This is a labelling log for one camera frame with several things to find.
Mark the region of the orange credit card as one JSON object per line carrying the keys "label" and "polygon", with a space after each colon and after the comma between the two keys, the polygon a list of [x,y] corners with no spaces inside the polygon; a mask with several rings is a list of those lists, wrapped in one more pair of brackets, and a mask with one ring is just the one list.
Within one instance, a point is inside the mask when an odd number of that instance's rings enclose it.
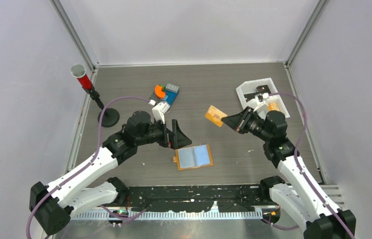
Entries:
{"label": "orange credit card", "polygon": [[227,114],[219,110],[215,106],[211,105],[205,113],[205,118],[214,123],[218,127],[223,126],[222,118],[226,117]]}
{"label": "orange credit card", "polygon": [[277,103],[269,103],[268,104],[268,111],[279,111],[280,112],[280,109],[277,105]]}

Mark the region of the orange leather card holder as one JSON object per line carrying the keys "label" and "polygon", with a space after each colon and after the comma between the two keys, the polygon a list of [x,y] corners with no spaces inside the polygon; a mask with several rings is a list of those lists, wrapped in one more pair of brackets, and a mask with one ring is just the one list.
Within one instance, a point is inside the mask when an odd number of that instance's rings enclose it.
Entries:
{"label": "orange leather card holder", "polygon": [[175,152],[172,161],[177,164],[179,171],[213,165],[209,144],[176,149]]}

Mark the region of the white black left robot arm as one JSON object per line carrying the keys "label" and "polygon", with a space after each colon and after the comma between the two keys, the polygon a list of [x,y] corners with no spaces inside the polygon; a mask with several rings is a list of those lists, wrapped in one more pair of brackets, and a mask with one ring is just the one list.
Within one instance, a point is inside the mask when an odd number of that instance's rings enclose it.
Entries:
{"label": "white black left robot arm", "polygon": [[172,120],[172,129],[168,129],[163,120],[151,120],[144,111],[134,112],[120,131],[99,143],[97,151],[75,169],[46,185],[37,182],[31,187],[31,214],[26,231],[30,232],[31,221],[36,219],[46,235],[51,236],[60,232],[71,218],[93,207],[109,203],[124,205],[129,190],[117,177],[95,188],[86,187],[135,155],[139,146],[152,143],[179,149],[192,141],[180,130],[176,119]]}

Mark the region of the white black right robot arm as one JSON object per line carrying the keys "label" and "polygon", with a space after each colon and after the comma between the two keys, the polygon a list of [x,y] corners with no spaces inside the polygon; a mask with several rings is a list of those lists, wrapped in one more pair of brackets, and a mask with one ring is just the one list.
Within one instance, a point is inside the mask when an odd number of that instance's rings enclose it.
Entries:
{"label": "white black right robot arm", "polygon": [[307,170],[297,147],[287,138],[287,122],[279,111],[261,118],[251,107],[223,117],[222,122],[237,133],[251,133],[264,141],[266,158],[287,179],[279,176],[260,182],[259,198],[278,204],[297,223],[305,239],[353,239],[356,217],[342,210]]}

